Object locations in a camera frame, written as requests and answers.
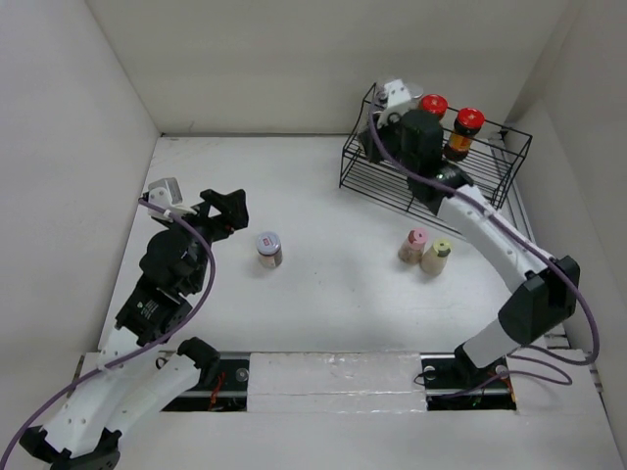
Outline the white lid spice jar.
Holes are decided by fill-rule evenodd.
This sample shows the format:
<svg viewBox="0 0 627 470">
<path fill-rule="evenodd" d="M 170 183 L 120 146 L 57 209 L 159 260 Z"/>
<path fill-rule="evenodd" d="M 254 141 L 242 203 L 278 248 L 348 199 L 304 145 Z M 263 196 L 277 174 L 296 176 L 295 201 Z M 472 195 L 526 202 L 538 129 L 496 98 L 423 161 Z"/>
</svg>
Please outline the white lid spice jar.
<svg viewBox="0 0 627 470">
<path fill-rule="evenodd" d="M 266 268 L 276 268 L 283 260 L 279 236 L 272 231 L 261 233 L 256 240 L 259 261 Z"/>
</svg>

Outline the red lid sauce jar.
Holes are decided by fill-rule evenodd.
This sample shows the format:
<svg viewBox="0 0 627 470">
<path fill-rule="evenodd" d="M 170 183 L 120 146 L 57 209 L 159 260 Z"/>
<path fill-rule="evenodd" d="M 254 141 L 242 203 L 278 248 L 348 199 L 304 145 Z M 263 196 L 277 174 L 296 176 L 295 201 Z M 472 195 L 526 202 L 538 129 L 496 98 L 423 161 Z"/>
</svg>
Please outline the red lid sauce jar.
<svg viewBox="0 0 627 470">
<path fill-rule="evenodd" d="M 484 123 L 485 116 L 478 109 L 460 109 L 454 122 L 454 130 L 443 148 L 443 156 L 452 162 L 463 161 Z"/>
<path fill-rule="evenodd" d="M 439 94 L 423 95 L 418 103 L 418 108 L 441 121 L 448 110 L 448 101 Z"/>
</svg>

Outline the pink lid spice bottle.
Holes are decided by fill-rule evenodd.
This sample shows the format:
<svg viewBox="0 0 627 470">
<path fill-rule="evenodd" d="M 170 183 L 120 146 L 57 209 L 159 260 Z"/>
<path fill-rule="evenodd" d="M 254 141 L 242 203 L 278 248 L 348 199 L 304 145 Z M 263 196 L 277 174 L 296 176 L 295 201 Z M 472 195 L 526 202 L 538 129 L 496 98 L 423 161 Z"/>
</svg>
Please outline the pink lid spice bottle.
<svg viewBox="0 0 627 470">
<path fill-rule="evenodd" d="M 428 234 L 424 228 L 412 229 L 398 250 L 399 259 L 407 264 L 420 263 L 427 241 Z"/>
</svg>

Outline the yellow lid spice bottle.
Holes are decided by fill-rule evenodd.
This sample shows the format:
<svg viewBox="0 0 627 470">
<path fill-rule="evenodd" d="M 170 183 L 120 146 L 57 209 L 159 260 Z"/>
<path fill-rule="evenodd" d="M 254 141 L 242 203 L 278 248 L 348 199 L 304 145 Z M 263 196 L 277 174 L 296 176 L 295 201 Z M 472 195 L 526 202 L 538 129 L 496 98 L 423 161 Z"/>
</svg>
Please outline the yellow lid spice bottle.
<svg viewBox="0 0 627 470">
<path fill-rule="evenodd" d="M 449 240 L 444 238 L 434 240 L 431 247 L 422 255 L 421 269 L 431 276 L 441 274 L 451 252 L 452 245 Z"/>
</svg>

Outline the silver lid blue label shaker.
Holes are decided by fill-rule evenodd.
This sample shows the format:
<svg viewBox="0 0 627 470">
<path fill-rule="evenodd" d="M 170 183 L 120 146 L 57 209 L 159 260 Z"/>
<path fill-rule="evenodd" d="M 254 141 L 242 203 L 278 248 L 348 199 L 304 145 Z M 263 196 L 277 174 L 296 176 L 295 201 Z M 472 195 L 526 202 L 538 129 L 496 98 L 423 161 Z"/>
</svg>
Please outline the silver lid blue label shaker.
<svg viewBox="0 0 627 470">
<path fill-rule="evenodd" d="M 392 82 L 392 79 L 383 79 L 378 81 L 375 86 L 375 95 L 377 97 L 387 97 L 388 96 L 388 88 L 389 84 Z"/>
</svg>

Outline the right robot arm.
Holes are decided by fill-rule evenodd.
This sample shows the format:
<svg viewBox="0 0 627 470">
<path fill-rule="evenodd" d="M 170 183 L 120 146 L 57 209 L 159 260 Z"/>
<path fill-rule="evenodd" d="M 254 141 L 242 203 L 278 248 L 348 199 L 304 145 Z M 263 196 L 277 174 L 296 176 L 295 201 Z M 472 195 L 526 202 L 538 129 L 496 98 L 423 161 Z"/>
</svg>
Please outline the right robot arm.
<svg viewBox="0 0 627 470">
<path fill-rule="evenodd" d="M 580 267 L 555 258 L 524 238 L 483 197 L 471 177 L 443 159 L 442 128 L 423 110 L 388 118 L 371 108 L 364 150 L 394 165 L 413 195 L 457 229 L 500 274 L 510 291 L 496 318 L 454 351 L 445 375 L 465 392 L 493 382 L 489 371 L 506 355 L 536 341 L 568 319 L 580 304 Z"/>
</svg>

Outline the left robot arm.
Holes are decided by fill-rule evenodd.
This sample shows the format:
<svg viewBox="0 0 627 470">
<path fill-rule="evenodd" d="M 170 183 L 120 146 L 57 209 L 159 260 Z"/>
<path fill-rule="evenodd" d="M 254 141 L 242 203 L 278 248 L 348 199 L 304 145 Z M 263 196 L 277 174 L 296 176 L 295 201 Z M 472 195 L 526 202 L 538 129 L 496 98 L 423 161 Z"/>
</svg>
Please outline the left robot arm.
<svg viewBox="0 0 627 470">
<path fill-rule="evenodd" d="M 144 384 L 133 385 L 207 300 L 217 271 L 212 245 L 249 224 L 244 190 L 207 189 L 200 197 L 201 203 L 186 207 L 163 185 L 140 197 L 164 228 L 138 262 L 141 274 L 95 368 L 48 399 L 13 437 L 14 445 L 49 468 L 115 468 L 120 442 L 139 419 L 194 386 L 216 381 L 219 352 L 193 337 Z"/>
</svg>

